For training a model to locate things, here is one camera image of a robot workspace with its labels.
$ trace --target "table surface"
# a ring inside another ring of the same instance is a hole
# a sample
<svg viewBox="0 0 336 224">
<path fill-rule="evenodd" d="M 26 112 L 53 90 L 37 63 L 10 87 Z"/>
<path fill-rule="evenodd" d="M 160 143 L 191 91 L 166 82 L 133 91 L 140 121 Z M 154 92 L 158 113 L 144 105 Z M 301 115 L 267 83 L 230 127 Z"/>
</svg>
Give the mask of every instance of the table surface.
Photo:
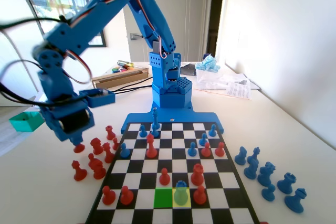
<svg viewBox="0 0 336 224">
<path fill-rule="evenodd" d="M 240 146 L 251 155 L 253 148 L 259 146 L 259 166 L 264 166 L 266 161 L 276 166 L 271 175 L 273 184 L 291 172 L 297 178 L 293 189 L 306 189 L 307 197 L 301 201 L 305 211 L 296 214 L 286 207 L 285 194 L 278 189 L 275 201 L 264 200 L 261 196 L 264 187 L 244 176 L 247 165 L 236 165 L 259 220 L 270 224 L 335 223 L 335 150 L 258 90 L 251 91 L 252 100 L 214 92 L 218 94 L 193 90 L 193 107 L 197 112 L 217 113 L 231 155 L 236 155 Z M 70 141 L 60 142 L 43 124 L 27 140 L 0 157 L 1 223 L 84 223 L 102 183 L 93 178 L 88 167 L 90 141 L 94 137 L 105 141 L 107 125 L 113 126 L 120 139 L 127 114 L 148 112 L 151 105 L 152 90 L 146 88 L 118 94 L 116 103 L 92 109 L 96 125 L 83 133 L 86 149 L 80 154 L 72 151 Z M 81 182 L 73 179 L 73 160 L 78 160 L 89 172 Z"/>
</svg>

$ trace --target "red pawn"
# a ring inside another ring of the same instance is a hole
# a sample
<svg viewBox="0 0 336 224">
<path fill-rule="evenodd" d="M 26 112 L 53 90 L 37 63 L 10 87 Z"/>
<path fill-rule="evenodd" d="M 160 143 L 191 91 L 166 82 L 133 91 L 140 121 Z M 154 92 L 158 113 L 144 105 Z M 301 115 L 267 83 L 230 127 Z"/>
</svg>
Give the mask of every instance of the red pawn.
<svg viewBox="0 0 336 224">
<path fill-rule="evenodd" d="M 107 136 L 106 136 L 107 140 L 112 140 L 116 137 L 116 134 L 114 134 L 114 132 L 112 131 L 113 128 L 111 125 L 106 126 L 105 130 L 107 131 Z"/>
<path fill-rule="evenodd" d="M 134 193 L 128 189 L 127 186 L 123 186 L 121 188 L 121 197 L 120 197 L 120 202 L 127 206 L 129 205 L 134 198 Z"/>
<path fill-rule="evenodd" d="M 166 168 L 162 168 L 159 181 L 160 181 L 160 184 L 163 185 L 163 186 L 169 184 L 169 182 L 170 182 L 170 176 L 169 176 L 168 171 L 167 171 Z"/>
<path fill-rule="evenodd" d="M 112 163 L 112 160 L 114 158 L 114 154 L 111 153 L 110 149 L 110 143 L 104 143 L 103 144 L 103 149 L 104 151 L 106 152 L 106 157 L 105 157 L 105 162 L 108 163 L 108 164 L 111 164 Z"/>
<path fill-rule="evenodd" d="M 203 186 L 199 186 L 194 192 L 194 201 L 199 205 L 203 205 L 206 202 L 206 195 Z"/>
<path fill-rule="evenodd" d="M 85 179 L 88 172 L 85 169 L 79 168 L 79 162 L 78 161 L 76 161 L 76 160 L 72 161 L 72 167 L 73 167 L 73 169 L 76 170 L 76 173 L 74 175 L 75 181 L 81 181 L 81 180 Z"/>
<path fill-rule="evenodd" d="M 103 196 L 103 203 L 105 205 L 110 205 L 116 199 L 116 193 L 113 190 L 110 190 L 109 186 L 104 186 L 102 190 Z"/>
<path fill-rule="evenodd" d="M 95 155 L 99 155 L 100 153 L 103 152 L 104 149 L 103 149 L 103 147 L 101 147 L 99 138 L 95 137 L 94 139 L 91 140 L 90 144 L 93 147 L 93 153 Z"/>
<path fill-rule="evenodd" d="M 225 152 L 224 152 L 224 143 L 220 142 L 218 144 L 218 148 L 215 150 L 215 153 L 218 157 L 223 157 Z"/>
<path fill-rule="evenodd" d="M 209 157 L 211 155 L 210 144 L 209 142 L 205 143 L 205 148 L 202 148 L 201 153 L 205 157 Z"/>
</svg>

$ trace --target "blue pawn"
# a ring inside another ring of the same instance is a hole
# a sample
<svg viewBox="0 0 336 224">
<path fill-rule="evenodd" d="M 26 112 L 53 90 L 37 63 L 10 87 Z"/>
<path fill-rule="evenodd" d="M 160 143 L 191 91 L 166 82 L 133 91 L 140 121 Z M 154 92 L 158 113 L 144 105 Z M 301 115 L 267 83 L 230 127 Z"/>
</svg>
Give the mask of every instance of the blue pawn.
<svg viewBox="0 0 336 224">
<path fill-rule="evenodd" d="M 249 179 L 255 179 L 257 177 L 258 163 L 255 159 L 251 160 L 250 166 L 244 169 L 244 174 Z"/>
<path fill-rule="evenodd" d="M 246 160 L 245 160 L 246 154 L 247 154 L 246 149 L 241 146 L 240 149 L 239 149 L 238 155 L 235 156 L 235 162 L 238 165 L 245 165 L 245 163 L 246 163 Z"/>
<path fill-rule="evenodd" d="M 200 141 L 198 142 L 201 146 L 204 146 L 205 143 L 207 142 L 206 140 L 206 133 L 202 134 L 202 138 L 200 139 Z"/>
<path fill-rule="evenodd" d="M 294 196 L 286 196 L 285 204 L 286 206 L 298 214 L 303 212 L 303 206 L 301 205 L 301 199 L 304 199 L 307 196 L 306 190 L 304 188 L 298 188 L 295 191 Z"/>
<path fill-rule="evenodd" d="M 263 186 L 269 186 L 271 184 L 270 176 L 274 172 L 275 166 L 271 162 L 266 162 L 264 167 L 260 168 L 260 174 L 258 175 L 258 181 Z"/>
<path fill-rule="evenodd" d="M 273 201 L 275 198 L 274 191 L 275 191 L 275 186 L 270 184 L 268 188 L 261 190 L 261 195 L 263 196 L 265 200 Z"/>
<path fill-rule="evenodd" d="M 278 181 L 277 186 L 284 194 L 290 194 L 293 191 L 292 184 L 296 182 L 296 177 L 291 173 L 286 173 L 284 178 Z"/>
<path fill-rule="evenodd" d="M 258 159 L 257 159 L 257 155 L 258 155 L 259 153 L 260 153 L 260 149 L 259 149 L 259 147 L 254 148 L 254 150 L 253 150 L 253 155 L 247 157 L 247 162 L 250 164 L 251 159 L 255 159 L 255 160 L 259 163 L 259 161 L 258 161 Z"/>
<path fill-rule="evenodd" d="M 121 144 L 121 152 L 120 152 L 120 156 L 122 158 L 127 158 L 130 155 L 130 150 L 126 149 L 126 144 L 122 143 Z"/>
<path fill-rule="evenodd" d="M 217 132 L 216 132 L 216 125 L 213 124 L 211 125 L 211 130 L 209 131 L 209 136 L 216 136 L 217 135 Z"/>
<path fill-rule="evenodd" d="M 195 149 L 196 144 L 194 142 L 191 142 L 190 144 L 190 148 L 188 149 L 188 155 L 191 157 L 196 156 L 197 154 L 197 150 Z"/>
</svg>

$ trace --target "blue plastic object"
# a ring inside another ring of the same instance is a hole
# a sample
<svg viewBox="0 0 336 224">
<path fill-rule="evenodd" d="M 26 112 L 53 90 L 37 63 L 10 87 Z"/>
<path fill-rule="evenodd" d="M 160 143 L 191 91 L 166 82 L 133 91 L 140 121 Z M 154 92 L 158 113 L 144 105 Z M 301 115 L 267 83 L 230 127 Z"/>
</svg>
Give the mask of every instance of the blue plastic object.
<svg viewBox="0 0 336 224">
<path fill-rule="evenodd" d="M 190 144 L 190 148 L 188 149 L 188 155 L 191 157 L 196 156 L 197 154 L 197 150 L 195 149 L 196 144 L 194 142 L 191 142 Z"/>
<path fill-rule="evenodd" d="M 294 196 L 285 197 L 285 204 L 290 210 L 300 214 L 304 210 L 301 204 L 301 199 L 304 199 L 306 196 L 307 196 L 306 190 L 304 188 L 298 188 L 295 191 Z"/>
<path fill-rule="evenodd" d="M 122 158 L 127 158 L 130 155 L 130 150 L 126 148 L 125 143 L 122 143 L 120 147 L 121 147 L 120 156 Z"/>
<path fill-rule="evenodd" d="M 264 167 L 260 168 L 260 174 L 258 175 L 258 181 L 263 186 L 269 186 L 271 184 L 271 179 L 269 178 L 274 172 L 275 166 L 271 162 L 266 162 Z"/>
<path fill-rule="evenodd" d="M 241 146 L 240 149 L 239 149 L 238 155 L 235 156 L 235 162 L 238 165 L 245 165 L 245 163 L 246 163 L 246 160 L 245 160 L 246 154 L 247 154 L 246 149 Z"/>
<path fill-rule="evenodd" d="M 263 190 L 261 190 L 261 195 L 263 196 L 265 200 L 273 201 L 275 199 L 274 191 L 275 191 L 275 186 L 270 184 L 268 188 L 264 188 Z"/>
<path fill-rule="evenodd" d="M 278 181 L 277 186 L 284 194 L 290 194 L 293 191 L 292 184 L 296 182 L 296 177 L 291 173 L 286 173 L 284 178 Z"/>
</svg>

